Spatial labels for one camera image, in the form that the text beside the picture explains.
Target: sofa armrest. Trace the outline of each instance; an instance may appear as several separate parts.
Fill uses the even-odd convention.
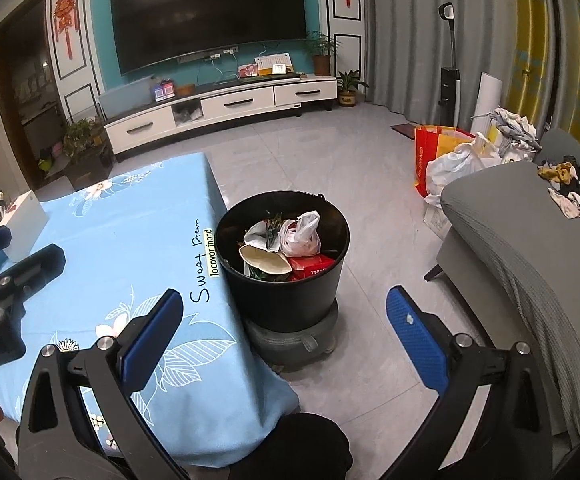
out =
[[[551,161],[559,164],[564,155],[571,155],[577,159],[580,165],[580,144],[568,132],[560,128],[553,128],[541,138],[542,149],[536,154],[534,161],[539,166],[544,162]]]

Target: tv stand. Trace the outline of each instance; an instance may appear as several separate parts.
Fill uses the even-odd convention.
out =
[[[307,102],[322,101],[332,110],[337,98],[337,79],[332,76],[273,76],[226,83],[220,88],[204,85],[195,94],[155,103],[106,124],[113,153],[234,119],[292,109],[300,116]]]

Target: teal wall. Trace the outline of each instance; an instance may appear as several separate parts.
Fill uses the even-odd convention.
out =
[[[203,60],[178,64],[176,60],[164,61],[122,76],[116,58],[115,37],[112,31],[112,14],[110,0],[90,0],[94,41],[99,57],[99,67],[106,89],[129,83],[139,78],[156,75],[162,79],[174,79],[176,84],[214,83],[221,79],[221,74],[210,62]],[[307,30],[319,30],[319,0],[305,0],[305,19]],[[304,52],[300,42],[281,41],[266,44],[269,54],[289,52],[294,69],[299,72],[313,72],[312,61]],[[262,44],[240,46],[235,62],[232,56],[222,56],[214,64],[223,72],[233,73],[237,65],[253,62],[263,50]]]

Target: gray base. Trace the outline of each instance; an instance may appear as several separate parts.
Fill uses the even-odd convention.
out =
[[[280,333],[262,328],[248,319],[243,325],[252,346],[270,365],[296,367],[334,349],[334,327],[339,306],[334,301],[328,315],[301,332]]]

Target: television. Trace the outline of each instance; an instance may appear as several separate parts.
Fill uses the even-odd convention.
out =
[[[306,38],[304,0],[110,0],[122,74],[244,43]]]

